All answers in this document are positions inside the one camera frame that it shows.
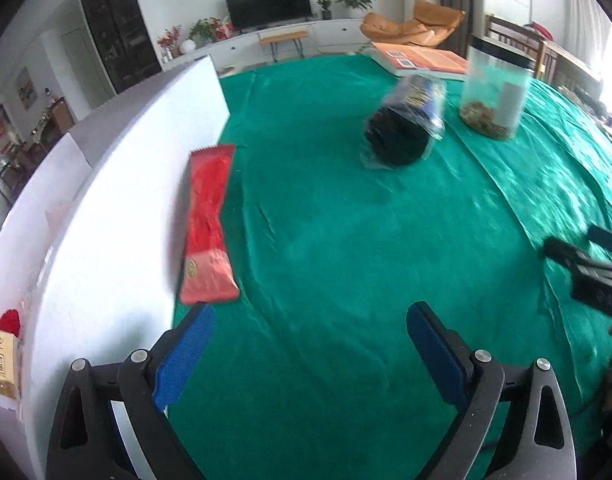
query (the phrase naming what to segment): transparent jar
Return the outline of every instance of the transparent jar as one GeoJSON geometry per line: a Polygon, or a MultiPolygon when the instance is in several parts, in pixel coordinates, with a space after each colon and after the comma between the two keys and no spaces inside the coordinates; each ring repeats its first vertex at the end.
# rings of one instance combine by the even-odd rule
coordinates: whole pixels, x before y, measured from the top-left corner
{"type": "Polygon", "coordinates": [[[515,136],[524,111],[535,60],[521,50],[490,38],[473,37],[460,117],[493,139],[515,136]]]}

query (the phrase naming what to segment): silver screw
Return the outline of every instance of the silver screw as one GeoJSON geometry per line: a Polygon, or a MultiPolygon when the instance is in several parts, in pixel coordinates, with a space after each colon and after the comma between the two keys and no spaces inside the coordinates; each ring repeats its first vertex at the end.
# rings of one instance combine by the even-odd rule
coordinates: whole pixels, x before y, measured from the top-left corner
{"type": "Polygon", "coordinates": [[[550,370],[550,363],[548,362],[547,359],[540,357],[539,359],[537,359],[537,368],[547,372],[548,370],[550,370]]]}
{"type": "Polygon", "coordinates": [[[86,368],[86,360],[85,359],[75,359],[73,361],[72,364],[72,369],[75,372],[80,372],[81,370],[83,370],[84,368],[86,368]]]}
{"type": "Polygon", "coordinates": [[[133,363],[142,363],[146,359],[148,359],[148,352],[146,352],[145,350],[135,350],[130,356],[130,360],[133,363]]]}
{"type": "Polygon", "coordinates": [[[480,363],[489,363],[492,361],[493,356],[487,350],[475,350],[475,359],[480,363]]]}

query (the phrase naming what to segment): blue gripper pad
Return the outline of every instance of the blue gripper pad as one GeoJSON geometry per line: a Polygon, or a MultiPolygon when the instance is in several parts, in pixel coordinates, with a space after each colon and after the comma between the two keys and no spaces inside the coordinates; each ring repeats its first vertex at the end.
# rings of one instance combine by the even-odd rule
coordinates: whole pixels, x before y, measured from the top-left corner
{"type": "Polygon", "coordinates": [[[197,315],[193,324],[183,333],[179,343],[157,368],[157,380],[152,394],[160,412],[168,404],[173,404],[182,396],[183,387],[188,382],[193,369],[201,357],[203,349],[212,339],[215,331],[215,312],[206,305],[197,315]]]}
{"type": "Polygon", "coordinates": [[[466,371],[460,365],[446,341],[424,315],[420,306],[427,307],[427,304],[419,301],[408,309],[406,315],[408,336],[433,378],[443,402],[451,404],[458,411],[461,411],[469,403],[465,388],[466,371]]]}

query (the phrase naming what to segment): orange armchair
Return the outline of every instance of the orange armchair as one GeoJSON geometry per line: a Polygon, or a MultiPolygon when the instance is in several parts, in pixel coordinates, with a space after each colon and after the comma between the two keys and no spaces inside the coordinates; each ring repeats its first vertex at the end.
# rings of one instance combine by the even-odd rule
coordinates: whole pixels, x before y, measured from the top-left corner
{"type": "Polygon", "coordinates": [[[434,48],[460,26],[465,15],[464,10],[417,0],[412,20],[400,25],[370,12],[359,29],[369,40],[378,43],[413,44],[434,48]]]}

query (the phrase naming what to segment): flat screen tv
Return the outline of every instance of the flat screen tv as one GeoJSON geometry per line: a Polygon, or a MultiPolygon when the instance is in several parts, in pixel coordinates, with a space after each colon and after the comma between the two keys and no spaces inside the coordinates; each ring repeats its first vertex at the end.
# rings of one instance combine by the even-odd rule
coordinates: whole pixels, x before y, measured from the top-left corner
{"type": "Polygon", "coordinates": [[[233,27],[260,27],[312,15],[310,0],[226,0],[233,27]]]}

